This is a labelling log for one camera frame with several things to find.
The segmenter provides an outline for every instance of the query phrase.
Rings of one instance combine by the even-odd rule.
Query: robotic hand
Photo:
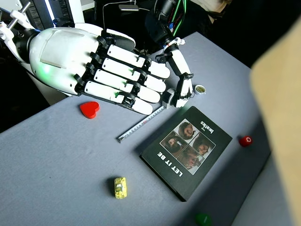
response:
[[[35,77],[44,84],[67,95],[92,96],[142,114],[151,114],[153,109],[148,102],[159,102],[159,93],[166,89],[164,80],[170,75],[164,62],[167,53],[171,56],[172,67],[173,64],[181,65],[176,74],[181,78],[178,89],[182,91],[171,91],[170,95],[163,96],[169,104],[173,102],[177,107],[189,99],[191,76],[177,49],[181,40],[170,41],[160,57],[161,63],[157,63],[144,55],[134,54],[135,41],[132,38],[110,29],[104,31],[92,24],[37,31],[26,21],[24,12],[28,6],[12,11],[13,21],[9,25],[1,22],[0,38],[17,60],[30,64]],[[14,38],[12,29],[17,22],[25,30],[19,31]]]

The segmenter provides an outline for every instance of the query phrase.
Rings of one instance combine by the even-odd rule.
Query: blurred beige foreground object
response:
[[[254,65],[252,90],[296,225],[301,225],[301,18]]]

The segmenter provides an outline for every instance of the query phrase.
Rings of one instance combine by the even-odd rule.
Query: metal rod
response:
[[[25,11],[28,9],[29,5],[30,5],[30,2],[27,2],[26,5],[23,6],[22,9],[19,10],[19,12],[20,12],[20,13],[25,13]],[[18,19],[17,19],[17,18],[13,19],[13,20],[9,23],[8,29],[11,30],[11,29],[16,25],[17,22],[18,22]]]

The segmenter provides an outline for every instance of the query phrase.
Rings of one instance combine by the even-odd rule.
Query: red object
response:
[[[84,116],[88,119],[93,119],[96,117],[96,112],[100,109],[99,104],[95,101],[87,102],[79,106],[81,112],[83,112]]]
[[[253,140],[250,136],[245,136],[239,140],[240,145],[243,147],[249,146],[251,143],[253,143]]]

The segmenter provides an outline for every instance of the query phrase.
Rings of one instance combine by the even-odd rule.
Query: yellow object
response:
[[[115,178],[114,180],[115,197],[123,199],[127,197],[127,181],[126,178]]]

